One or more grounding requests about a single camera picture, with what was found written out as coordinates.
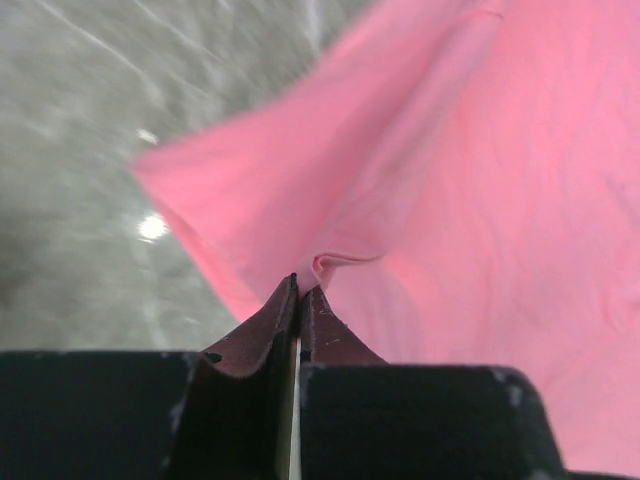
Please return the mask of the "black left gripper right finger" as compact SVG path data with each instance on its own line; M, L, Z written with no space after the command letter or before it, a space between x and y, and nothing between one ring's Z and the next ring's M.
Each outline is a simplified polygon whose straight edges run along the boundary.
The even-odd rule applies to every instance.
M302 303L305 479L565 479L540 396L501 366L398 365L372 352L324 293Z

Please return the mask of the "pink t shirt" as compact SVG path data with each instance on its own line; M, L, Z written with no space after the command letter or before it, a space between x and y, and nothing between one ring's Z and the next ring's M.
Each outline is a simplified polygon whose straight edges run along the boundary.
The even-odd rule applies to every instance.
M513 366L639 472L639 5L381 1L279 100L139 160L227 308L325 289L387 360Z

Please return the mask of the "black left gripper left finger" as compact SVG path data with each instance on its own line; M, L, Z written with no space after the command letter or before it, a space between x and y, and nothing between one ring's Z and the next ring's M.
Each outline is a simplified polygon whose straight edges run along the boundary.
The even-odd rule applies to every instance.
M285 479L295 277L203 351L5 351L5 479Z

